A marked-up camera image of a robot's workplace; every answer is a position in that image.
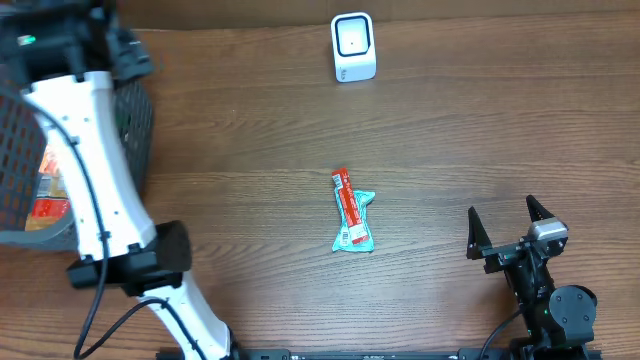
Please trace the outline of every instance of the wooden surface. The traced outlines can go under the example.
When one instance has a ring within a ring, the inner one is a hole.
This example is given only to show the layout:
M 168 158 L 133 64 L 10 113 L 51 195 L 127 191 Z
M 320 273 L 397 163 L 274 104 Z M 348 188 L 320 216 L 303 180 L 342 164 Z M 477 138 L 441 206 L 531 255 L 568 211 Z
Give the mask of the wooden surface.
M 571 227 L 557 285 L 598 295 L 591 346 L 639 356 L 639 32 L 638 13 L 380 24 L 376 79 L 345 85 L 326 26 L 142 33 L 146 205 L 188 225 L 195 277 L 249 347 L 454 350 L 514 310 L 465 258 L 466 211 L 510 243 L 532 193 Z M 331 252 L 340 166 L 377 193 L 372 254 Z M 93 296 L 70 289 L 74 258 L 0 249 L 0 358 L 70 357 Z M 90 342 L 134 303 L 108 291 Z M 95 358 L 173 346 L 145 310 Z
M 640 10 L 637 0 L 120 0 L 126 24 L 144 29 L 223 29 L 329 24 L 365 11 L 374 21 Z

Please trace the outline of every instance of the snack package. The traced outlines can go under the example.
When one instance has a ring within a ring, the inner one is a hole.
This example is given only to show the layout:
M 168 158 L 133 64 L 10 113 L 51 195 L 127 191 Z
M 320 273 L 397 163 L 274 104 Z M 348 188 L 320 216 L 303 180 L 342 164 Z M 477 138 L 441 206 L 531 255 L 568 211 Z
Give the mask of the snack package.
M 342 225 L 333 251 L 372 252 L 373 236 L 367 225 L 367 205 L 376 195 L 373 191 L 353 190 L 347 169 L 334 171 L 331 176 L 336 185 L 334 193 L 338 210 L 342 217 Z
M 38 172 L 38 188 L 33 208 L 27 216 L 26 231 L 46 229 L 71 210 L 71 203 L 58 169 L 58 161 L 48 145 Z

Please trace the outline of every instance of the plastic basket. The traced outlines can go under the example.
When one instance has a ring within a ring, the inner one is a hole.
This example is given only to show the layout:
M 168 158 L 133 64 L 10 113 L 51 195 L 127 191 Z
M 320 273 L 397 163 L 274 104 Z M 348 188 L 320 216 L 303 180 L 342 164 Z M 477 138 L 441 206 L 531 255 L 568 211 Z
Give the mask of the plastic basket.
M 151 148 L 153 108 L 138 82 L 116 90 L 114 100 L 120 140 L 133 181 L 141 192 Z M 24 231 L 45 147 L 46 139 L 33 115 L 23 105 L 0 97 L 0 244 L 74 251 L 78 241 L 72 212 L 46 229 Z

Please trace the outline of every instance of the teal plastic wrapper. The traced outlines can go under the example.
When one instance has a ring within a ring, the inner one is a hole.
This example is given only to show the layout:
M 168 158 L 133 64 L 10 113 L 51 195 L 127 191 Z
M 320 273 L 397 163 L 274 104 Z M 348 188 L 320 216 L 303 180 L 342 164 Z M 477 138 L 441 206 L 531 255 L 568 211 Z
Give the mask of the teal plastic wrapper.
M 333 243 L 333 251 L 372 252 L 373 235 L 367 224 L 367 205 L 373 201 L 376 193 L 352 190 L 346 169 L 334 172 L 333 180 L 336 184 L 336 203 L 342 219 L 340 231 Z

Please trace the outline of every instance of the wall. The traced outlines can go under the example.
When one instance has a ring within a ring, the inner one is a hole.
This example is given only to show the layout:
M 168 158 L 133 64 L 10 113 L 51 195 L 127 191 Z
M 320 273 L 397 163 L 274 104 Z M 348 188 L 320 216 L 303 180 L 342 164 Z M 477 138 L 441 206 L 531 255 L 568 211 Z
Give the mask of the wall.
M 145 29 L 326 24 L 363 10 L 376 21 L 640 10 L 638 0 L 119 0 L 123 21 Z

